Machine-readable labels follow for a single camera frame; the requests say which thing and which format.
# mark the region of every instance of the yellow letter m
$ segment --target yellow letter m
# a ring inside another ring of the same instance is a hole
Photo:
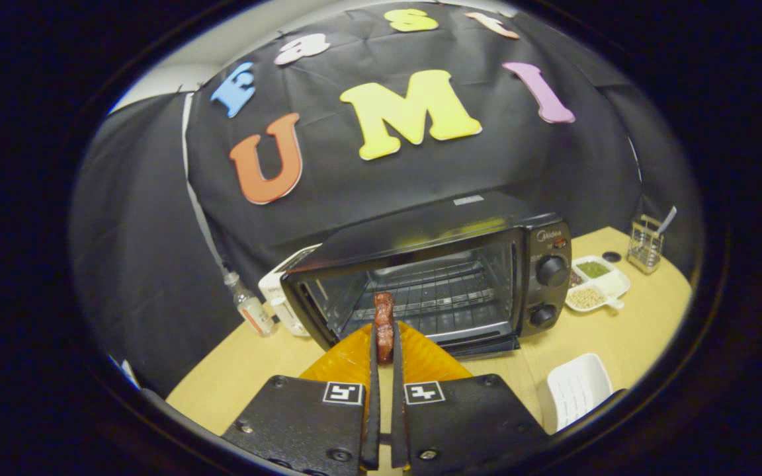
[[[465,138],[481,132],[481,123],[469,117],[448,84],[451,75],[441,69],[418,71],[411,75],[405,97],[377,83],[357,85],[339,97],[355,108],[363,147],[360,158],[377,159],[395,153],[402,146],[391,138],[384,122],[398,130],[411,144],[421,144],[425,136],[425,115],[431,115],[432,138],[438,141]]]

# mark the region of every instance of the white plastic tray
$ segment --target white plastic tray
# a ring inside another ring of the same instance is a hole
[[[584,274],[584,271],[581,271],[581,269],[578,268],[578,265],[584,262],[598,262],[605,268],[608,268],[610,272],[598,278],[590,278]],[[584,256],[572,260],[572,271],[574,271],[574,273],[577,274],[581,280],[583,280],[583,283],[570,288],[569,292],[566,292],[566,305],[568,305],[569,308],[575,311],[580,311],[580,313],[586,313],[586,311],[598,309],[599,307],[602,307],[602,305],[609,305],[614,309],[622,309],[624,304],[618,298],[619,296],[625,294],[631,287],[631,280],[629,280],[628,277],[622,273],[622,271],[614,267],[613,264],[595,255]],[[572,304],[569,296],[571,296],[574,292],[579,292],[580,290],[587,288],[596,290],[596,292],[602,296],[602,299],[604,300],[602,304],[593,305],[593,307],[577,307],[576,305]]]
[[[611,377],[598,355],[587,353],[554,368],[546,378],[561,431],[613,394]]]

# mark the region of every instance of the white strap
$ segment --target white strap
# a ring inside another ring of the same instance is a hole
[[[187,180],[187,193],[190,195],[190,202],[193,204],[193,212],[196,214],[196,222],[199,223],[199,229],[202,230],[202,235],[205,237],[205,243],[208,244],[208,249],[211,254],[214,255],[214,261],[217,262],[217,266],[220,267],[223,275],[228,273],[228,269],[223,265],[223,260],[220,253],[217,252],[217,247],[214,246],[214,238],[211,236],[211,230],[208,228],[208,220],[205,219],[205,212],[202,210],[202,204],[199,203],[199,197],[196,195],[196,191],[193,190],[193,186],[190,184],[190,163],[187,159],[187,124],[190,123],[190,109],[193,105],[193,93],[188,93],[184,97],[184,112],[181,116],[181,156],[184,157],[184,178]]]

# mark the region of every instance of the meat piece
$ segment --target meat piece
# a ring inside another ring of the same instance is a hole
[[[393,355],[393,295],[375,293],[375,329],[378,343],[378,363],[387,364]]]

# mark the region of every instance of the white container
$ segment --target white container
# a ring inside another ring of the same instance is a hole
[[[261,294],[263,294],[263,297],[269,303],[270,307],[275,311],[275,315],[278,316],[278,319],[283,323],[284,327],[287,328],[287,331],[290,331],[290,334],[296,335],[297,337],[308,337],[308,330],[305,329],[305,326],[302,325],[299,317],[297,317],[296,314],[293,313],[293,309],[290,308],[290,304],[287,302],[287,298],[284,295],[284,290],[281,288],[281,276],[284,275],[284,272],[290,268],[290,265],[296,261],[297,258],[304,257],[306,254],[317,249],[320,245],[321,243],[319,245],[313,245],[312,247],[302,248],[293,253],[292,256],[279,263],[278,266],[273,268],[272,271],[267,273],[257,283],[257,287],[261,290]]]
[[[608,273],[603,274],[598,278],[591,278],[578,268],[578,265],[583,264],[584,262],[598,262],[608,269]],[[609,305],[614,309],[622,309],[624,304],[618,298],[631,288],[631,280],[629,280],[622,271],[614,267],[613,264],[601,257],[593,255],[584,256],[572,260],[572,271],[583,280],[583,283],[570,288],[569,292],[566,292],[566,305],[568,305],[569,308],[574,311],[580,311],[581,313],[592,311],[602,307],[602,305]],[[575,302],[572,301],[572,295],[587,288],[593,289],[596,294],[601,296],[603,301],[600,304],[592,305],[592,307],[580,307],[580,305],[575,304]]]
[[[554,432],[568,427],[613,394],[605,365],[593,353],[554,368],[546,383],[554,407],[544,412],[545,426]]]

